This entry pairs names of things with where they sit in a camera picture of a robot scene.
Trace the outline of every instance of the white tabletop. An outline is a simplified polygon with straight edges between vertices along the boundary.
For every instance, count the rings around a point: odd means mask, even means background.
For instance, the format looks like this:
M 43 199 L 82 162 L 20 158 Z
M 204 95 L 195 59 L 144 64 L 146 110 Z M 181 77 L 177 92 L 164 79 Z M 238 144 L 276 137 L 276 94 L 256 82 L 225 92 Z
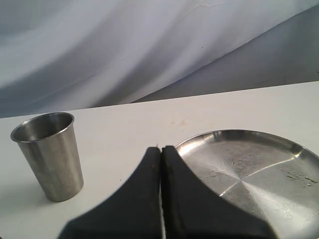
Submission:
M 0 237 L 56 238 L 129 177 L 148 146 L 207 131 L 250 129 L 319 154 L 319 82 L 71 111 L 84 187 L 61 203 L 46 199 L 10 132 L 31 116 L 0 119 Z

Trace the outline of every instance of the white backdrop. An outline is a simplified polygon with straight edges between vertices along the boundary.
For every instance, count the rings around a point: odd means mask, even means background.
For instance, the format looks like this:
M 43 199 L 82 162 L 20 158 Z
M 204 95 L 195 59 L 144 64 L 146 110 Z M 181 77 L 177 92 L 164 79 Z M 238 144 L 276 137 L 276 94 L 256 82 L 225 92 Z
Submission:
M 316 4 L 3 0 L 0 116 L 135 101 Z

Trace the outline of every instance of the metal tumbler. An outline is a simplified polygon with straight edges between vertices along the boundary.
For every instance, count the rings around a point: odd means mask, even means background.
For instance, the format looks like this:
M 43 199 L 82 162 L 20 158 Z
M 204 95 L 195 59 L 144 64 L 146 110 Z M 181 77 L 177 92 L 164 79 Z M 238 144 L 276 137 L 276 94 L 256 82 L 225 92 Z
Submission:
M 74 197 L 83 187 L 73 122 L 69 113 L 50 113 L 23 122 L 11 133 L 47 198 L 54 202 Z

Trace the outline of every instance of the stainless steel plate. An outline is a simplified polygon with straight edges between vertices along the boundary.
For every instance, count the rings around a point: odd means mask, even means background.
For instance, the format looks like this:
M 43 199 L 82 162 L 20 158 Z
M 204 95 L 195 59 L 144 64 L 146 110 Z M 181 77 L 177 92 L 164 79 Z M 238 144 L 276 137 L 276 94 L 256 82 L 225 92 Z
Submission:
M 279 238 L 319 238 L 319 158 L 281 137 L 221 130 L 177 147 L 214 192 L 262 218 Z

